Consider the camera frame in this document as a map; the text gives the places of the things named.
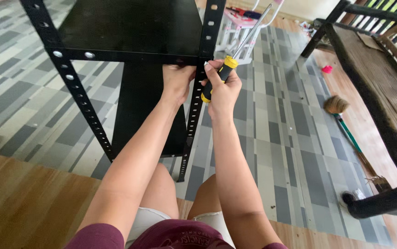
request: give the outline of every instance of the white chair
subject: white chair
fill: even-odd
[[[257,8],[259,1],[260,0],[257,0],[252,10],[255,10]],[[277,4],[274,13],[272,15],[269,15],[270,18],[263,19],[262,24],[258,26],[255,33],[244,45],[244,51],[241,52],[240,55],[237,56],[237,58],[234,58],[238,61],[239,65],[251,63],[252,49],[254,48],[260,30],[264,27],[269,26],[272,23],[274,18],[277,16],[277,13],[279,12],[279,9],[281,8],[284,0],[274,0],[274,2]],[[240,16],[239,14],[231,10],[225,9],[223,12],[223,20],[221,25],[221,31],[223,31],[223,35],[219,37],[218,43],[215,46],[215,51],[225,51],[227,54],[233,55],[237,48],[240,46],[241,42],[246,38],[249,31],[254,27],[256,23],[257,20],[255,19]]]

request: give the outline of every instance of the fingernail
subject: fingernail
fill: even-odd
[[[205,71],[210,71],[212,69],[213,69],[213,67],[211,66],[211,64],[206,64],[205,65]]]

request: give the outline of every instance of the gray patterned floor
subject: gray patterned floor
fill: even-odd
[[[74,0],[45,2],[58,26]],[[243,87],[234,122],[268,218],[391,245],[381,216],[356,220],[338,205],[343,190],[371,191],[351,145],[321,108],[329,92],[315,60],[298,57],[305,41],[263,29],[253,63],[237,68]],[[74,67],[111,138],[122,65],[74,61]],[[199,124],[185,182],[176,184],[177,196],[187,200],[215,173],[207,107]],[[110,165],[18,1],[0,6],[0,154],[95,178]],[[176,178],[180,158],[161,161]]]

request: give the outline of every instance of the shelf frame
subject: shelf frame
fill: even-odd
[[[197,56],[175,55],[175,54],[155,54],[143,52],[126,51],[104,51],[104,50],[82,50],[65,47],[60,34],[54,26],[52,19],[46,9],[43,0],[20,0],[26,14],[28,15],[35,31],[38,33],[44,48],[48,53],[52,63],[63,79],[66,87],[79,107],[86,122],[88,122],[92,132],[99,141],[107,158],[113,162],[117,153],[112,149],[112,145],[106,136],[88,95],[81,84],[71,60],[95,60],[113,62],[148,62],[148,63],[169,63],[177,65],[196,65],[197,71],[192,91],[191,105],[187,119],[187,136],[184,143],[182,155],[171,155],[171,157],[181,156],[181,166],[178,182],[184,182],[186,169],[192,150],[192,144],[197,130],[198,120],[201,113],[203,101],[200,98],[203,87],[201,81],[206,78],[204,62],[213,59],[213,53],[217,42],[218,31],[223,17],[226,0],[208,0],[204,22],[201,30],[200,47]]]

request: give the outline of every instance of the green broom handle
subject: green broom handle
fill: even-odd
[[[334,117],[338,117],[338,121],[340,122],[341,126],[343,126],[343,128],[345,129],[346,133],[348,134],[349,138],[351,139],[352,143],[354,144],[355,148],[358,150],[359,153],[361,152],[360,147],[358,146],[354,136],[352,136],[352,133],[349,131],[348,127],[346,126],[345,122],[343,122],[343,119],[341,118],[341,116],[339,114],[333,114]]]

